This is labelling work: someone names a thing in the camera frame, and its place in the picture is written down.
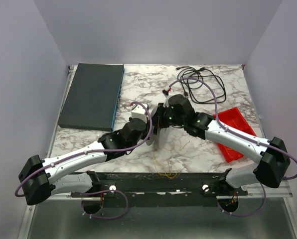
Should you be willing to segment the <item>grey cable spool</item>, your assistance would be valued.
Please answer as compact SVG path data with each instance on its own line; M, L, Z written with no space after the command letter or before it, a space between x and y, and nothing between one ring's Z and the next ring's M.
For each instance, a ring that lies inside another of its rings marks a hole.
M153 108L150 114L152 124L153 124L153 113L155 112L156 107L157 106ZM170 132L170 126L168 128L155 128L154 126L152 126L152 130L148 140L146 141L146 144L148 146L152 145L153 148L156 150L163 149L167 142L169 132Z

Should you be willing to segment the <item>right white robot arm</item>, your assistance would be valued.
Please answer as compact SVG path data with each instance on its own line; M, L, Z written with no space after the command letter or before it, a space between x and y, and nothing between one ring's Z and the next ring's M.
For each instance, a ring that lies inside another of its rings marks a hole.
M173 95L159 103L152 111L155 139L166 136L166 129L175 126L193 137L213 141L235 150L253 164L228 169L219 180L221 187L230 189L261 183L278 188L290 165L290 157L282 139L260 138L223 124L206 113L196 112L183 95Z

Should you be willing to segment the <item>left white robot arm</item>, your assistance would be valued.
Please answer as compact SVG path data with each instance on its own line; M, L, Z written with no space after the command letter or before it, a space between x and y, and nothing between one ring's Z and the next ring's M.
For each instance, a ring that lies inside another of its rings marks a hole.
M151 130L151 120L132 118L122 129L106 133L79 150L53 158L31 156L19 173L20 185L14 194L24 197L29 206L39 204L59 188L58 180L87 166L126 155L142 145Z

